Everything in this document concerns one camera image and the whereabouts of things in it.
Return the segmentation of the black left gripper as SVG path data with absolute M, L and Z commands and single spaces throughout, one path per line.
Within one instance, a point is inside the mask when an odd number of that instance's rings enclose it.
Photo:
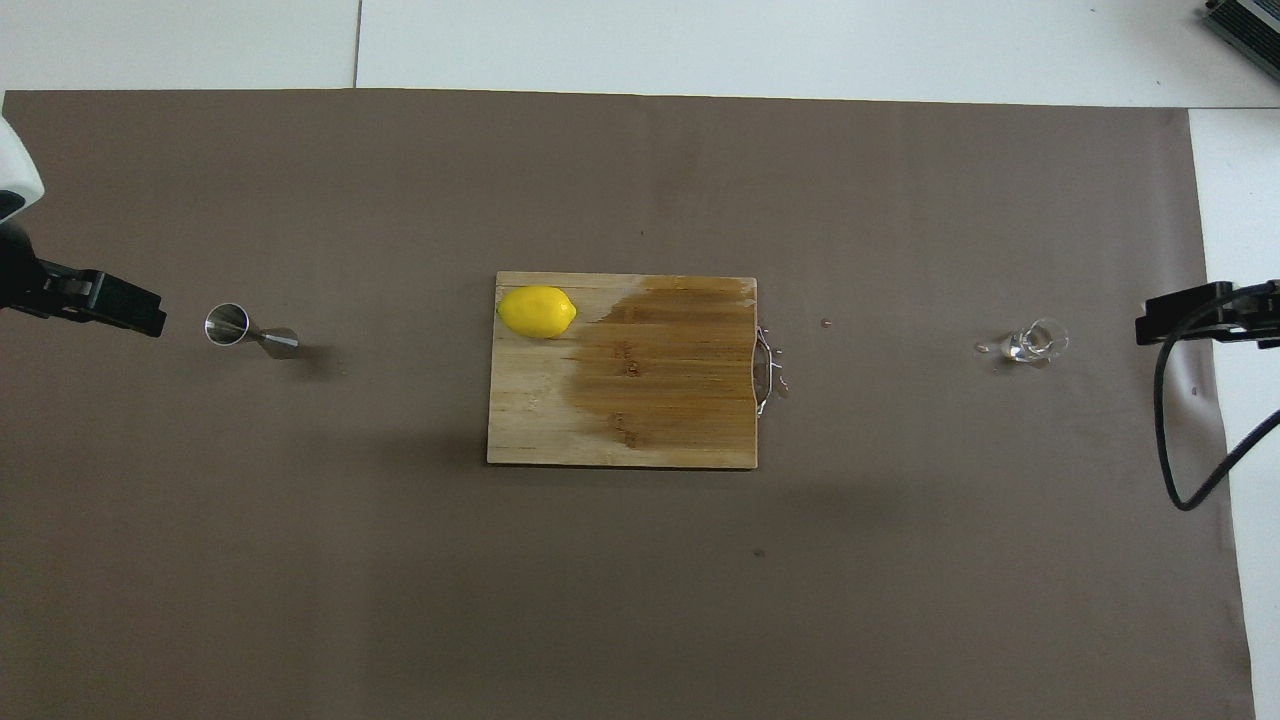
M 96 269 L 40 260 L 29 236 L 14 222 L 1 224 L 1 307 L 19 307 L 40 295 L 40 311 L 76 323 L 100 323 L 157 338 L 166 314 L 161 297 Z

